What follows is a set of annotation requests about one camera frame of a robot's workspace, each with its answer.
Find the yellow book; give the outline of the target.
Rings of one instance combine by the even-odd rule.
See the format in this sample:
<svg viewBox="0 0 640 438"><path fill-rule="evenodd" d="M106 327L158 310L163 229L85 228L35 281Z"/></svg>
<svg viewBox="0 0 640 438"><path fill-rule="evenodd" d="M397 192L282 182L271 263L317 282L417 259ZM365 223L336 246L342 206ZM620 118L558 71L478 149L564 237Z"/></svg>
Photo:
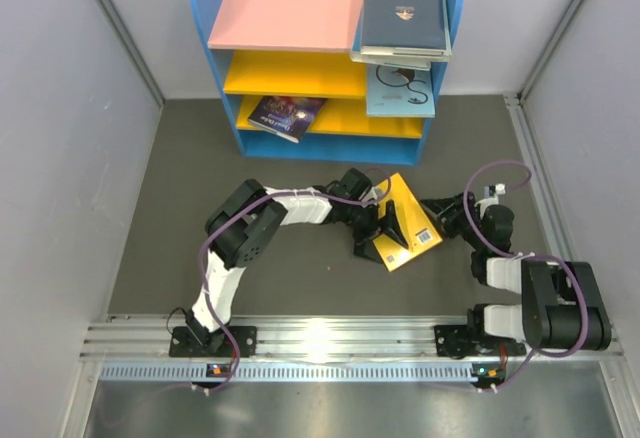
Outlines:
<svg viewBox="0 0 640 438"><path fill-rule="evenodd" d="M393 200L402 232L409 244L409 248L404 249L382 233L374 240L382 263L389 272L394 272L440 245L443 238L399 173L391 176L390 183L383 181L377 186L390 187L388 196L380 203L379 218L383 216L385 202Z"/></svg>

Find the light blue book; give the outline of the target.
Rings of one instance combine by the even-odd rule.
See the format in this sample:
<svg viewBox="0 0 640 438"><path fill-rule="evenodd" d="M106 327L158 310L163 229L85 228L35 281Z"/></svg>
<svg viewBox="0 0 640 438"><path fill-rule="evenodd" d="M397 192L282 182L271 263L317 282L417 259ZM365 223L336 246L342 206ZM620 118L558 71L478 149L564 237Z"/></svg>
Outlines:
<svg viewBox="0 0 640 438"><path fill-rule="evenodd" d="M374 118L434 118L431 73L412 68L368 65L366 113Z"/></svg>

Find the purple Robinson Crusoe book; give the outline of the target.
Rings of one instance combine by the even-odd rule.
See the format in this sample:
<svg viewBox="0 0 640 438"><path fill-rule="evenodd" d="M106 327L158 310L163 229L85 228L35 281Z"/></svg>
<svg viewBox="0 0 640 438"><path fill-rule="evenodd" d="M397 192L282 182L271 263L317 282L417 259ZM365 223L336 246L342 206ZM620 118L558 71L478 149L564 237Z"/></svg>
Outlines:
<svg viewBox="0 0 640 438"><path fill-rule="evenodd" d="M326 98L266 96L249 114L248 123L298 144L326 102Z"/></svg>

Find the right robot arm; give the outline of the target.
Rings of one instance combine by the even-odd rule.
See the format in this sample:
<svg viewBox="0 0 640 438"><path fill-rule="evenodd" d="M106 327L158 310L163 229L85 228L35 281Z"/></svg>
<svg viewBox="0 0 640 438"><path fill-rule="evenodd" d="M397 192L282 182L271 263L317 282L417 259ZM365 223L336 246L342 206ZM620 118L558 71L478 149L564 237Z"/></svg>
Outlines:
<svg viewBox="0 0 640 438"><path fill-rule="evenodd" d="M477 304L467 311L465 345L449 344L460 358L471 348L478 354L509 353L524 347L571 349L584 336L583 350L609 347L612 330L592 266L587 262L542 259L511 252L515 214L497 196L477 201L473 193L423 199L422 208L447 239L462 238L472 247L470 269L481 285L517 294L516 305Z"/></svg>

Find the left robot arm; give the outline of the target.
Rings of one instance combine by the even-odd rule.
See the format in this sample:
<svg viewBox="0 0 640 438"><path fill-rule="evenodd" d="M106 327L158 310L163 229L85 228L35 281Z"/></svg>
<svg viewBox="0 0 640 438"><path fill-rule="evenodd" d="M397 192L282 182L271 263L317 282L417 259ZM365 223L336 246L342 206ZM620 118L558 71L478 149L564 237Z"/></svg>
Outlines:
<svg viewBox="0 0 640 438"><path fill-rule="evenodd" d="M390 179L375 186L355 168L327 185L299 189L244 181L205 224L207 238L198 257L201 291L186 318L194 347L205 355L223 349L240 278L281 227L342 223L352 230L353 254L375 262L382 261L374 246L379 236L407 250L390 193Z"/></svg>

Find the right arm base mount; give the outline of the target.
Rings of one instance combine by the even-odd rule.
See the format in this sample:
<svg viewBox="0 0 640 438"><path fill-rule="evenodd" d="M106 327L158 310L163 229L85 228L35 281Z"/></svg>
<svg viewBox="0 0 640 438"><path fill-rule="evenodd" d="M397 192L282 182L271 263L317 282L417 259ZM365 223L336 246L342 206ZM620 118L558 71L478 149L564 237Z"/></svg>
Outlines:
<svg viewBox="0 0 640 438"><path fill-rule="evenodd" d="M481 339L466 325L434 327L436 354L441 358L461 360L469 357L499 357L499 346Z"/></svg>

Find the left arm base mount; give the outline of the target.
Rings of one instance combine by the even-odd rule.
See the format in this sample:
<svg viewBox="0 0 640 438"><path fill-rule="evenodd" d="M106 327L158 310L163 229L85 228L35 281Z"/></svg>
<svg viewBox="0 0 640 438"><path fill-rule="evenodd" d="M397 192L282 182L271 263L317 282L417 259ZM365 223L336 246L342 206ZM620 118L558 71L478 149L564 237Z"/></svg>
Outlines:
<svg viewBox="0 0 640 438"><path fill-rule="evenodd" d="M258 331L256 327L230 326L229 331L238 344L238 355L241 358L255 355ZM187 326L173 329L168 354L172 358L231 358L237 355L229 337L222 330L198 340Z"/></svg>

